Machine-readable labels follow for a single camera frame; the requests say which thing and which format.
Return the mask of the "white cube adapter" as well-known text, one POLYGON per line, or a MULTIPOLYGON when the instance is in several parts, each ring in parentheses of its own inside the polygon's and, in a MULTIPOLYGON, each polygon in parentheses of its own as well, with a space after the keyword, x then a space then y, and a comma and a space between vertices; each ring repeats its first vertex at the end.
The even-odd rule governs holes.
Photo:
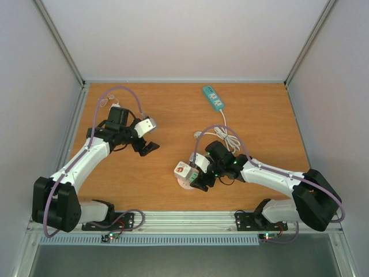
POLYGON ((181 180, 186 181, 190 178, 191 167, 185 162, 179 162, 174 169, 174 176, 181 180))

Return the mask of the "teal power strip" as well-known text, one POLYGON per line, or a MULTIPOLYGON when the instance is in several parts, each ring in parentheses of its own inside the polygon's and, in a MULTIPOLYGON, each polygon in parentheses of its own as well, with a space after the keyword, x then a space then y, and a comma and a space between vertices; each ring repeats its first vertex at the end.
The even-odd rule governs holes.
POLYGON ((202 93, 215 111, 223 111, 225 105, 211 85, 202 87, 202 93))

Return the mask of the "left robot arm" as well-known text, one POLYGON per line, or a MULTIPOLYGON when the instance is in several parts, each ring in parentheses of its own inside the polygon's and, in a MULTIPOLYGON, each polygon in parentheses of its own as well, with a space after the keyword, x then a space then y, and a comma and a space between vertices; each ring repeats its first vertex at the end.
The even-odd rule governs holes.
POLYGON ((71 160, 52 176, 39 177, 33 185, 32 220, 44 229, 55 228, 66 233, 79 224, 96 224, 103 230, 115 226, 114 205, 103 200, 81 203, 78 191, 95 167, 112 152, 132 146, 146 156, 159 145, 147 142, 144 135, 157 127, 154 119, 133 117, 132 111, 113 107, 108 118, 88 129, 86 142, 71 160))

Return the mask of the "pink round power socket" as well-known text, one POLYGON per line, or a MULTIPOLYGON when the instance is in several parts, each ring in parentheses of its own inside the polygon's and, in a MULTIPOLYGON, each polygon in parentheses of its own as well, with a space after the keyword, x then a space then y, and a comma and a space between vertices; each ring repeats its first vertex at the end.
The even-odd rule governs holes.
POLYGON ((181 188, 183 188, 186 191, 194 190, 194 187, 192 187, 189 183, 189 181, 183 181, 181 179, 177 179, 177 182, 181 188))

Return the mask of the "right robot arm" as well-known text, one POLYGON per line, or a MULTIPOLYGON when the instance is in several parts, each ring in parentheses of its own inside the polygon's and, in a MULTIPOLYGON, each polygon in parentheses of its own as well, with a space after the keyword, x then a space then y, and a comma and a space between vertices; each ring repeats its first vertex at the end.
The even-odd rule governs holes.
POLYGON ((205 155, 192 153, 190 156, 190 167, 199 170, 191 187, 206 192, 217 179, 227 177, 262 185, 288 197, 260 202, 251 216, 257 230, 266 230, 279 222, 303 222, 315 231, 325 231, 342 203, 317 170, 293 172, 269 166, 245 154, 235 156, 219 141, 210 143, 205 151, 205 155))

